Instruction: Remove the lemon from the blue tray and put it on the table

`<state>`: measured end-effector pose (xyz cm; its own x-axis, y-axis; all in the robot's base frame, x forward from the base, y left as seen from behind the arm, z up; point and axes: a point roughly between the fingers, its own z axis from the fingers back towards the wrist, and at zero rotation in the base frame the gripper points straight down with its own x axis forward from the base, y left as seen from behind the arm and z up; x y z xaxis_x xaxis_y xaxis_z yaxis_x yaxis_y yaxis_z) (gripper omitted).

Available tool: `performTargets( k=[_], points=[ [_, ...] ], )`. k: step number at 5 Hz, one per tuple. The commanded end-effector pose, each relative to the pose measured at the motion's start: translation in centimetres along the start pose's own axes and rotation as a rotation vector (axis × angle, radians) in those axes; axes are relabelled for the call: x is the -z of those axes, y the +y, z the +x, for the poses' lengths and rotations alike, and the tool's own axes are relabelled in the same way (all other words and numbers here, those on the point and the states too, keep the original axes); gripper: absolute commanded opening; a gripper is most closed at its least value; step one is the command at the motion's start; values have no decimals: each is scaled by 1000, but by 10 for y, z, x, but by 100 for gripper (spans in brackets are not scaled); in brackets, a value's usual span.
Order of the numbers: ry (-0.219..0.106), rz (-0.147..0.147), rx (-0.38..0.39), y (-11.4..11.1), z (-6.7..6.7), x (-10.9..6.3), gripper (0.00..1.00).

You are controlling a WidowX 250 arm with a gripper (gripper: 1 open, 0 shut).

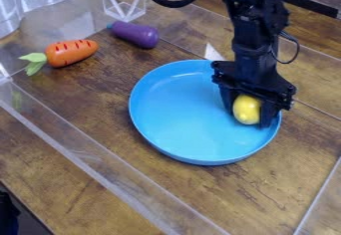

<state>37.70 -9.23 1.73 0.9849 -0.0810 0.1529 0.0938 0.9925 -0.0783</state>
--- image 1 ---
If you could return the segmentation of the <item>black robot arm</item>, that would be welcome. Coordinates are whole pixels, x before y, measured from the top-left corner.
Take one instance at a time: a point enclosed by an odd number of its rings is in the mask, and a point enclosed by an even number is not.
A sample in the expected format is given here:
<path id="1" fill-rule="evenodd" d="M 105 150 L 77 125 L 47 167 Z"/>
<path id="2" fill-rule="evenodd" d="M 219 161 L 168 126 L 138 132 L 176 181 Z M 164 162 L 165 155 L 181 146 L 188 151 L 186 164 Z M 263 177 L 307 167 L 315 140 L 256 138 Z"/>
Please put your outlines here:
<path id="1" fill-rule="evenodd" d="M 296 87 L 277 72 L 279 38 L 285 35 L 289 11 L 283 0 L 223 0 L 233 24 L 232 61 L 215 61 L 212 80 L 219 84 L 225 108 L 232 111 L 240 96 L 261 101 L 260 122 L 272 125 L 280 112 L 292 108 Z"/>

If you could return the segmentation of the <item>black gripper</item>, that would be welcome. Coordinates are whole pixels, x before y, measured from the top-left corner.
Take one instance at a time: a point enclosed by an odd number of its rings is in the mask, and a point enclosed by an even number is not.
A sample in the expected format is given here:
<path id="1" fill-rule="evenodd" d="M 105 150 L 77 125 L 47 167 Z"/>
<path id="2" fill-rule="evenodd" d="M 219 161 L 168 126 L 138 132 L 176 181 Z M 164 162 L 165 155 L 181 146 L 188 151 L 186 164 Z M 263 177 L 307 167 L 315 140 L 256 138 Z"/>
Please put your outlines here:
<path id="1" fill-rule="evenodd" d="M 281 110 L 291 110 L 296 87 L 277 72 L 279 44 L 259 49 L 233 45 L 235 60 L 213 61 L 212 80 L 220 86 L 227 111 L 233 113 L 233 104 L 240 94 L 263 100 L 260 126 L 267 128 Z"/>

